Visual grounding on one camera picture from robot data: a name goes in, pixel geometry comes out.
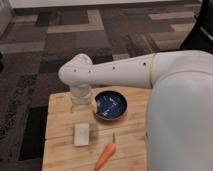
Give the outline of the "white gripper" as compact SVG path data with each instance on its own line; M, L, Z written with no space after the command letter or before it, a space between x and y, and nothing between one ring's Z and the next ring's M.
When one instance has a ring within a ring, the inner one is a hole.
M97 112L97 103L95 100L92 101L92 90L90 85L84 84L76 87L71 87L70 93L71 101L75 105L86 105L92 102L92 109L94 112ZM75 113L75 105L71 104L71 113Z

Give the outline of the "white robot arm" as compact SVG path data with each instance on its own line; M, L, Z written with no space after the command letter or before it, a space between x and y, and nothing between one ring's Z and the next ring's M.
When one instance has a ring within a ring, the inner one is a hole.
M149 89L148 171L213 171L213 54L160 52L101 64L78 54L58 76L77 101L90 98L95 84Z

